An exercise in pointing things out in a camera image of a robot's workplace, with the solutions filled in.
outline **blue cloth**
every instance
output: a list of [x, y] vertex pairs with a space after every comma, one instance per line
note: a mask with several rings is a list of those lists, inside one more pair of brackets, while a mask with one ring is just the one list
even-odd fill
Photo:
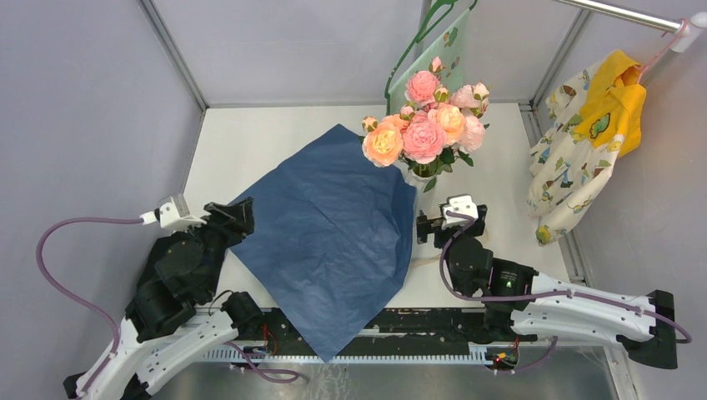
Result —
[[233, 202], [248, 196], [255, 232], [231, 251], [328, 361], [403, 286], [415, 189], [337, 125]]

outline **white connector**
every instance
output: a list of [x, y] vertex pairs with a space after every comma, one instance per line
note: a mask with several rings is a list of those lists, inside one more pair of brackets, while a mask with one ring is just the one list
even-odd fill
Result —
[[442, 229], [455, 227], [457, 225], [464, 225], [467, 223], [469, 221], [468, 219], [452, 217], [447, 215], [447, 212], [463, 214], [473, 218], [474, 220], [479, 219], [479, 209], [476, 207], [476, 204], [474, 204], [474, 201], [468, 194], [462, 194], [447, 199], [447, 204], [442, 206], [442, 216], [444, 217]]
[[185, 231], [192, 225], [206, 223], [202, 218], [189, 213], [187, 201], [181, 193], [164, 199], [159, 208], [144, 213], [140, 218], [143, 219], [143, 225], [159, 221], [159, 226], [169, 231]]

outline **white table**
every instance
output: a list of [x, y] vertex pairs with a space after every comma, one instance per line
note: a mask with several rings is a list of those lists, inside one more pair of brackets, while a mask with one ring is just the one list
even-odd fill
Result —
[[[384, 106], [262, 107], [209, 109], [203, 121], [184, 196], [193, 213], [209, 202], [229, 203], [283, 160], [337, 123], [362, 133], [367, 115], [380, 119]], [[539, 247], [538, 220], [527, 217], [525, 197], [531, 181], [529, 143], [517, 104], [492, 104], [484, 115], [491, 127], [484, 145], [472, 154], [475, 167], [454, 164], [455, 172], [438, 179], [435, 201], [468, 193], [487, 204], [488, 235], [482, 243], [497, 258], [522, 263], [567, 280], [559, 245]], [[413, 259], [430, 258], [439, 250], [429, 243], [413, 247]], [[260, 281], [227, 252], [217, 293], [249, 292], [261, 308], [277, 307]], [[439, 279], [436, 262], [411, 267], [403, 289], [387, 308], [473, 307], [450, 295]]]

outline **peach rose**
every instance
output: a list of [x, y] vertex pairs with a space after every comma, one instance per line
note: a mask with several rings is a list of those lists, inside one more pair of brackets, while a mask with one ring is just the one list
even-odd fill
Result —
[[486, 129], [481, 121], [473, 115], [466, 115], [465, 119], [466, 129], [464, 129], [464, 132], [459, 137], [457, 144], [459, 145], [459, 150], [465, 153], [471, 153], [481, 147]]
[[364, 131], [372, 132], [378, 126], [378, 120], [374, 117], [367, 116], [361, 122], [361, 126], [364, 127]]
[[381, 122], [378, 127], [366, 135], [364, 156], [376, 167], [387, 167], [400, 157], [403, 151], [403, 135], [391, 122]]
[[434, 101], [434, 91], [439, 86], [439, 80], [430, 71], [420, 71], [415, 73], [408, 81], [406, 94], [409, 99], [418, 103], [426, 104]]
[[447, 133], [436, 122], [411, 123], [403, 135], [405, 156], [420, 163], [429, 164], [442, 152], [447, 143]]
[[458, 108], [451, 104], [439, 104], [436, 110], [427, 114], [430, 121], [435, 121], [447, 133], [447, 145], [454, 144], [466, 128], [466, 119]]
[[387, 117], [383, 118], [383, 122], [392, 123], [400, 131], [400, 133], [405, 132], [405, 129], [407, 129], [408, 125], [410, 124], [410, 121], [405, 121], [404, 119], [402, 119], [400, 117], [400, 114], [388, 115]]
[[449, 99], [449, 104], [459, 108], [480, 108], [481, 100], [474, 98], [474, 87], [464, 85], [458, 91], [454, 92]]

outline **wire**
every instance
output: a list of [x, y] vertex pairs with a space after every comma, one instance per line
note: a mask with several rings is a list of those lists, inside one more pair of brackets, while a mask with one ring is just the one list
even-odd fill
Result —
[[[267, 368], [259, 369], [258, 367], [256, 367], [255, 364], [253, 364], [253, 361], [251, 361], [251, 359], [250, 359], [250, 357], [248, 356], [248, 354], [246, 354], [246, 352], [244, 352], [243, 350], [241, 350], [241, 348], [238, 347], [238, 346], [236, 345], [236, 343], [233, 343], [233, 342], [226, 342], [226, 345], [227, 345], [227, 346], [230, 346], [230, 347], [233, 348], [233, 349], [235, 349], [235, 350], [238, 352], [238, 354], [240, 354], [241, 357], [243, 357], [243, 359], [245, 360], [245, 362], [252, 368], [252, 369], [246, 369], [245, 371], [257, 373], [258, 375], [260, 375], [260, 377], [261, 377], [262, 379], [265, 379], [265, 380], [268, 381], [268, 382], [272, 382], [272, 383], [292, 383], [292, 382], [298, 380], [298, 379], [301, 377], [301, 375], [299, 374], [299, 372], [295, 372], [295, 371], [292, 371], [292, 370], [289, 370], [289, 369], [267, 369]], [[289, 377], [289, 378], [287, 378], [287, 379], [277, 379], [277, 378], [275, 378], [275, 377], [269, 377], [268, 375], [265, 375], [266, 373], [282, 373], [282, 374], [285, 374], [285, 375], [292, 375], [292, 377], [291, 377], [291, 378]]]
[[557, 348], [557, 340], [558, 340], [558, 338], [557, 338], [556, 336], [553, 336], [553, 341], [550, 343], [550, 346], [548, 347], [548, 351], [545, 352], [545, 355], [543, 355], [543, 357], [539, 358], [538, 360], [536, 360], [536, 361], [534, 361], [534, 362], [532, 362], [532, 363], [530, 363], [530, 364], [528, 364], [528, 365], [526, 365], [526, 366], [523, 366], [523, 367], [520, 367], [520, 368], [515, 368], [514, 370], [511, 370], [511, 371], [504, 371], [504, 370], [500, 370], [500, 369], [494, 369], [494, 373], [502, 373], [502, 374], [505, 374], [505, 375], [512, 375], [512, 374], [515, 374], [515, 373], [520, 373], [520, 372], [522, 372], [522, 371], [527, 371], [527, 370], [529, 370], [529, 369], [531, 369], [531, 368], [538, 367], [538, 365], [540, 365], [540, 364], [542, 364], [542, 363], [548, 361], [548, 359], [550, 358], [550, 356], [552, 355], [552, 353], [554, 353], [554, 350]]
[[137, 225], [139, 223], [143, 223], [142, 219], [114, 219], [114, 218], [100, 218], [100, 217], [79, 217], [79, 218], [70, 218], [70, 219], [65, 219], [61, 222], [57, 222], [54, 225], [52, 225], [49, 229], [47, 229], [46, 232], [42, 234], [42, 236], [39, 238], [39, 242], [37, 242], [37, 249], [35, 251], [35, 257], [37, 258], [37, 266], [39, 267], [39, 272], [42, 273], [45, 279], [47, 279], [47, 282], [54, 286], [55, 289], [57, 289], [61, 294], [64, 296], [72, 299], [74, 302], [81, 304], [82, 306], [88, 308], [89, 310], [93, 311], [94, 313], [98, 314], [103, 318], [108, 326], [111, 328], [111, 331], [113, 333], [113, 342], [111, 343], [111, 348], [110, 352], [108, 355], [101, 361], [101, 363], [98, 365], [96, 368], [95, 372], [91, 374], [91, 376], [88, 378], [86, 383], [83, 385], [81, 390], [77, 391], [77, 394], [80, 396], [81, 393], [86, 392], [86, 388], [90, 388], [91, 384], [93, 381], [96, 380], [98, 375], [105, 369], [106, 365], [108, 365], [108, 361], [110, 361], [111, 356], [114, 356], [116, 351], [118, 350], [118, 344], [120, 343], [120, 332], [118, 331], [118, 325], [113, 321], [112, 318], [108, 315], [107, 312], [103, 311], [102, 308], [99, 306], [89, 302], [88, 300], [79, 297], [77, 294], [74, 292], [68, 290], [65, 288], [61, 283], [59, 283], [54, 277], [52, 276], [51, 273], [47, 270], [47, 266], [44, 264], [44, 256], [43, 256], [43, 250], [44, 250], [44, 244], [47, 242], [47, 239], [49, 239], [49, 236], [54, 233], [57, 229], [61, 227], [65, 227], [67, 225], [71, 225], [73, 223], [112, 223], [112, 224], [117, 224], [117, 225]]
[[444, 286], [447, 288], [447, 290], [456, 298], [460, 298], [462, 300], [467, 300], [471, 302], [483, 302], [483, 303], [502, 303], [502, 302], [518, 302], [518, 301], [530, 301], [530, 300], [537, 300], [539, 298], [551, 298], [554, 296], [567, 296], [567, 297], [572, 297], [576, 296], [578, 298], [586, 298], [588, 300], [595, 301], [597, 303], [603, 303], [603, 304], [608, 304], [610, 306], [614, 306], [617, 308], [623, 308], [627, 311], [632, 311], [634, 313], [638, 314], [644, 314], [647, 315], [648, 317], [655, 318], [659, 321], [662, 321], [664, 323], [667, 323], [670, 325], [672, 328], [680, 332], [684, 338], [683, 339], [676, 339], [675, 341], [677, 343], [681, 344], [686, 344], [686, 343], [692, 343], [692, 336], [687, 332], [687, 330], [683, 327], [681, 327], [678, 323], [675, 321], [671, 320], [668, 317], [665, 317], [663, 315], [660, 315], [656, 312], [649, 311], [649, 310], [644, 310], [641, 307], [634, 306], [632, 304], [627, 304], [625, 302], [617, 302], [615, 300], [611, 300], [608, 298], [600, 297], [600, 296], [595, 296], [593, 294], [588, 294], [588, 293], [582, 293], [582, 292], [572, 292], [571, 290], [559, 290], [557, 292], [542, 292], [542, 293], [537, 293], [537, 294], [525, 294], [521, 296], [479, 296], [479, 297], [469, 297], [469, 296], [464, 296], [462, 294], [459, 294], [454, 291], [452, 286], [449, 284], [447, 281], [447, 277], [444, 275], [444, 259], [446, 258], [447, 251], [449, 250], [449, 246], [451, 246], [452, 242], [458, 238], [459, 236], [462, 235], [467, 229], [471, 228], [472, 225], [476, 222], [476, 220], [473, 217], [470, 217], [469, 215], [466, 214], [460, 214], [457, 212], [451, 212], [447, 211], [447, 215], [450, 217], [455, 217], [455, 218], [462, 218], [466, 219], [467, 222], [461, 229], [459, 229], [457, 232], [452, 235], [452, 237], [444, 244], [444, 247], [442, 248], [442, 255], [439, 257], [439, 275], [442, 278], [442, 283], [444, 283]]
[[267, 325], [265, 325], [265, 329], [268, 330], [268, 335], [273, 338], [273, 343], [275, 343], [275, 348], [273, 349], [273, 355], [275, 355], [278, 353], [278, 339], [275, 337], [275, 335], [273, 335], [272, 332], [270, 332]]
[[207, 314], [208, 314], [210, 317], [213, 315], [213, 314], [211, 313], [211, 307], [213, 307], [213, 304], [214, 304], [215, 302], [217, 302], [217, 301], [221, 298], [221, 296], [223, 296], [223, 295], [226, 294], [226, 293], [231, 293], [231, 294], [233, 294], [233, 290], [224, 290], [224, 291], [221, 292], [218, 296], [216, 296], [216, 298], [211, 302], [211, 304], [208, 305]]

